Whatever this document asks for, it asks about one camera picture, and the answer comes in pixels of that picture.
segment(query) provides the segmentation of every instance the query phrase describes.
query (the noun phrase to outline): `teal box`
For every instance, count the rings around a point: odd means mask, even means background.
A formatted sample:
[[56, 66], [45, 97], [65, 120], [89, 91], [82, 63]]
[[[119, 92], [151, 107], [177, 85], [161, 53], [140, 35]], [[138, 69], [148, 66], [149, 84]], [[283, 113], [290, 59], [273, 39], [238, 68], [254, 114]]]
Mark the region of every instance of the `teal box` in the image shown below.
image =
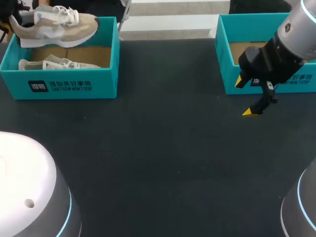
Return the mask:
[[115, 17], [100, 17], [97, 33], [85, 46], [111, 47], [109, 68], [19, 71], [33, 49], [21, 48], [14, 35], [0, 65], [1, 76], [16, 100], [116, 98], [119, 75], [119, 33]]
[[[220, 15], [215, 38], [216, 54], [226, 94], [261, 94], [261, 87], [235, 88], [240, 74], [239, 65], [234, 64], [229, 43], [267, 42], [274, 37], [288, 13], [232, 14]], [[280, 84], [277, 93], [316, 92], [316, 63], [306, 63], [285, 84]]]

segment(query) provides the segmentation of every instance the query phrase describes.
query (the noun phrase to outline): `screw hole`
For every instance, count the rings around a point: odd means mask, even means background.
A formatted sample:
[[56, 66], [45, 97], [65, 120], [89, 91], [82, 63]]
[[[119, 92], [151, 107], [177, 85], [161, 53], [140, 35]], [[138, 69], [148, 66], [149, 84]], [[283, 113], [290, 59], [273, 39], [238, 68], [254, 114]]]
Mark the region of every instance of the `screw hole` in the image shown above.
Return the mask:
[[285, 28], [284, 28], [285, 32], [289, 32], [290, 29], [291, 29], [291, 24], [290, 24], [290, 23], [287, 23], [287, 24], [285, 25]]
[[34, 207], [34, 202], [32, 199], [26, 199], [24, 201], [24, 204], [28, 207], [28, 208], [33, 208]]

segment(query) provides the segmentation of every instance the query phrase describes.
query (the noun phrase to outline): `black table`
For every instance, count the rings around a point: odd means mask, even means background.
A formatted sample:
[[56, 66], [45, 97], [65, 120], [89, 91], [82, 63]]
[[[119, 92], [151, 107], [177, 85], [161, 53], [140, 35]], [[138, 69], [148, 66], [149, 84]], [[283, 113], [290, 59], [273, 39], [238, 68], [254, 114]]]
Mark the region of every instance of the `black table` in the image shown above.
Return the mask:
[[226, 96], [212, 39], [123, 41], [116, 100], [14, 101], [0, 130], [52, 154], [83, 237], [282, 237], [283, 197], [316, 154], [316, 94]]

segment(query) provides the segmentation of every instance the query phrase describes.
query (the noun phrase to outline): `white shoe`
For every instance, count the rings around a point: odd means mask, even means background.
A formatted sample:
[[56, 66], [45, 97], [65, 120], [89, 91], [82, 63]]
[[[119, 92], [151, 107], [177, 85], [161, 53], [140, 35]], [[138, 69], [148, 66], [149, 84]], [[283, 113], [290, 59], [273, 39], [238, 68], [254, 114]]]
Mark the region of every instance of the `white shoe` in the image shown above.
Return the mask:
[[58, 58], [50, 54], [44, 61], [29, 62], [21, 59], [19, 70], [51, 70], [51, 69], [96, 69], [99, 66], [88, 63], [77, 63], [66, 58]]
[[86, 42], [97, 31], [99, 20], [94, 15], [78, 13], [63, 6], [40, 5], [34, 11], [21, 13], [22, 25], [10, 16], [13, 32], [20, 38], [22, 48], [56, 44], [63, 48], [75, 47]]

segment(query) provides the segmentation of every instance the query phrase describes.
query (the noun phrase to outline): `shoe box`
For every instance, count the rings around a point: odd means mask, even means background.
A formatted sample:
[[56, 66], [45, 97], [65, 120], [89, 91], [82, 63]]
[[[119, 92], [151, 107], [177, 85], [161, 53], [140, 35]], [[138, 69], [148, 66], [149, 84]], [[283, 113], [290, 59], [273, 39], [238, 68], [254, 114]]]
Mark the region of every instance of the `shoe box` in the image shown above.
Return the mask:
[[[262, 94], [261, 86], [253, 79], [243, 89], [235, 88], [241, 69], [238, 59], [247, 47], [263, 47], [288, 13], [220, 15], [215, 48], [226, 94]], [[316, 60], [305, 65], [286, 83], [280, 84], [277, 93], [316, 92]]]
[[[119, 33], [115, 17], [100, 17], [97, 33], [74, 48], [48, 45], [21, 48], [14, 35], [0, 65], [0, 74], [16, 100], [116, 98]], [[42, 61], [50, 54], [98, 69], [18, 70], [21, 59]]]

